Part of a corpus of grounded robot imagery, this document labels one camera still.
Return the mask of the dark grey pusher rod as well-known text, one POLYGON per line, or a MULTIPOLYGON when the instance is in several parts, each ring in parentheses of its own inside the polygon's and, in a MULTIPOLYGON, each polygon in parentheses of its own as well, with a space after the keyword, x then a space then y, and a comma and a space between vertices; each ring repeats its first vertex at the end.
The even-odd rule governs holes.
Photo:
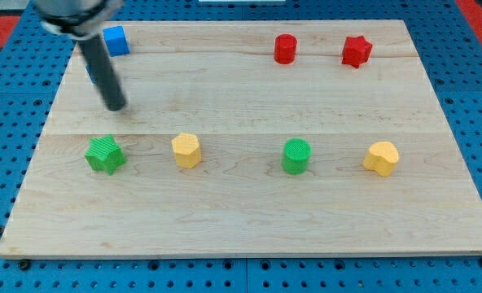
POLYGON ((78 45, 105 107, 112 112, 124 108, 126 99, 101 36, 79 41, 78 45))

